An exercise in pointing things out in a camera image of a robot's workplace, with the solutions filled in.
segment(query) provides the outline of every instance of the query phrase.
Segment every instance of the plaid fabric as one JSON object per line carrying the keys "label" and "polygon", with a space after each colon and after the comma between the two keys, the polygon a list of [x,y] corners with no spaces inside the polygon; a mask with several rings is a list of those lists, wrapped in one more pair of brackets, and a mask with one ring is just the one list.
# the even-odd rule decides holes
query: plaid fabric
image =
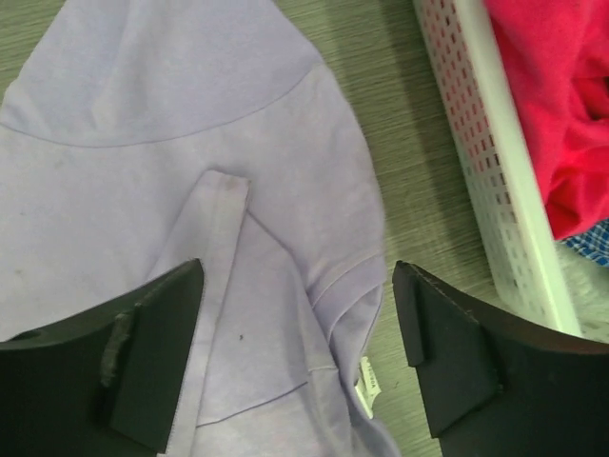
{"label": "plaid fabric", "polygon": [[564,244],[584,257],[609,268],[609,219],[599,222],[581,235],[565,239]]}

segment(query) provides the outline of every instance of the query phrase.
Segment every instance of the red cloth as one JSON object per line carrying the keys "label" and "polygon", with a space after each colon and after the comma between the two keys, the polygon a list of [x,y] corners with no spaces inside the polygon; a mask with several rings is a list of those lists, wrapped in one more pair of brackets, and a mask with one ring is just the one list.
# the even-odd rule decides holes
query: red cloth
{"label": "red cloth", "polygon": [[485,0],[556,239],[609,217],[609,0]]}

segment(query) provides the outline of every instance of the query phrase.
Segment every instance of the basket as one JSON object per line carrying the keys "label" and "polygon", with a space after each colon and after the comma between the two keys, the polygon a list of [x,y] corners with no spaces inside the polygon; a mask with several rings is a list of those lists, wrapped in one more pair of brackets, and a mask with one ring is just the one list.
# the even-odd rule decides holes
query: basket
{"label": "basket", "polygon": [[581,336],[482,0],[414,4],[500,298]]}

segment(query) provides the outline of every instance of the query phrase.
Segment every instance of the shirt seam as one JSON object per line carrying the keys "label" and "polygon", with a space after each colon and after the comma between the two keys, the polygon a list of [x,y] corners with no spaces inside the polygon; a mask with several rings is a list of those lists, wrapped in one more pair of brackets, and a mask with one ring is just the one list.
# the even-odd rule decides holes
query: shirt seam
{"label": "shirt seam", "polygon": [[[310,369],[308,371],[308,374],[311,374],[311,373],[313,373],[315,371],[322,371],[322,370],[334,370],[334,371],[338,371],[338,369],[336,367],[334,367],[334,366],[323,366],[323,367],[317,367],[317,368]],[[247,407],[245,409],[242,409],[239,412],[234,412],[232,414],[229,414],[229,415],[227,415],[227,417],[224,417],[222,419],[218,419],[218,420],[215,420],[215,421],[205,422],[204,424],[198,425],[197,428],[202,428],[202,427],[207,427],[207,426],[213,426],[215,424],[220,424],[220,423],[222,423],[224,421],[227,421],[229,419],[237,417],[240,414],[243,414],[245,412],[251,411],[251,410],[256,409],[258,407],[263,407],[265,405],[270,405],[271,403],[273,403],[273,402],[275,402],[277,400],[281,400],[282,398],[286,397],[290,393],[294,393],[295,391],[301,389],[304,386],[307,386],[308,384],[309,384],[308,381],[304,381],[303,383],[300,383],[299,385],[297,385],[297,386],[295,386],[293,388],[290,388],[289,390],[286,390],[286,391],[276,395],[275,397],[273,397],[273,398],[271,398],[269,400],[264,400],[261,403],[258,403],[256,405],[251,406],[251,407]]]}
{"label": "shirt seam", "polygon": [[338,283],[342,278],[344,278],[346,276],[346,274],[348,274],[349,272],[351,272],[353,269],[357,268],[361,264],[369,262],[370,260],[372,260],[372,259],[374,259],[376,257],[382,256],[382,255],[383,255],[383,250],[382,249],[375,249],[372,253],[365,254],[365,257],[362,260],[357,261],[355,264],[351,264],[351,266],[349,268],[346,268],[342,273],[338,274],[330,282],[328,282],[327,286],[325,286],[322,289],[322,291],[320,292],[320,295],[313,301],[313,303],[311,304],[311,307],[313,309],[315,309],[315,307],[322,301],[322,299],[324,298],[325,294],[336,283]]}
{"label": "shirt seam", "polygon": [[2,129],[6,129],[9,131],[12,131],[14,133],[18,133],[20,135],[24,135],[28,138],[31,139],[35,139],[38,141],[42,141],[44,143],[49,143],[52,145],[56,145],[56,146],[63,146],[66,148],[80,148],[80,149],[119,149],[119,148],[133,148],[133,147],[137,147],[137,146],[143,146],[143,145],[157,145],[157,144],[162,144],[162,143],[166,143],[169,141],[176,141],[176,140],[180,140],[183,138],[188,138],[189,136],[194,136],[194,135],[198,135],[200,133],[203,132],[207,132],[207,131],[212,131],[215,129],[220,129],[222,127],[226,127],[229,126],[231,124],[235,124],[243,119],[246,119],[249,116],[252,116],[260,111],[263,111],[267,108],[270,108],[271,106],[275,105],[276,103],[280,102],[281,100],[283,100],[284,98],[286,98],[289,94],[291,94],[295,89],[297,89],[302,82],[313,72],[315,71],[317,68],[320,67],[325,67],[327,68],[327,65],[325,62],[317,62],[315,64],[313,64],[313,66],[310,68],[310,70],[303,75],[302,78],[300,78],[290,89],[288,89],[285,93],[279,95],[278,97],[272,99],[270,102],[268,102],[267,104],[263,105],[262,107],[259,107],[257,109],[255,109],[254,111],[250,111],[246,114],[243,114],[241,116],[238,116],[234,119],[231,119],[230,121],[224,122],[222,124],[218,124],[215,126],[210,126],[210,127],[206,127],[204,129],[199,129],[199,130],[195,130],[189,133],[185,133],[183,135],[177,135],[177,136],[173,136],[170,138],[164,138],[162,140],[150,140],[150,141],[141,141],[138,143],[126,143],[126,144],[122,144],[122,145],[109,145],[109,146],[92,146],[92,145],[76,145],[76,144],[70,144],[70,143],[62,143],[59,141],[53,141],[50,140],[49,138],[43,138],[42,136],[38,136],[38,135],[34,135],[32,133],[27,133],[25,131],[22,131],[20,129],[15,129],[13,127],[10,127],[2,122],[0,122],[0,128]]}

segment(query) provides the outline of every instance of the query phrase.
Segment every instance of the white label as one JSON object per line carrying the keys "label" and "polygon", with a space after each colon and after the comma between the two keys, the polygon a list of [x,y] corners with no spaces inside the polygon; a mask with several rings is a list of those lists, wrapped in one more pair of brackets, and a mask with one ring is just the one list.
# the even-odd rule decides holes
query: white label
{"label": "white label", "polygon": [[381,393],[381,388],[367,357],[363,357],[360,361],[360,378],[355,385],[355,391],[362,402],[366,414],[372,419],[374,415],[372,405]]}

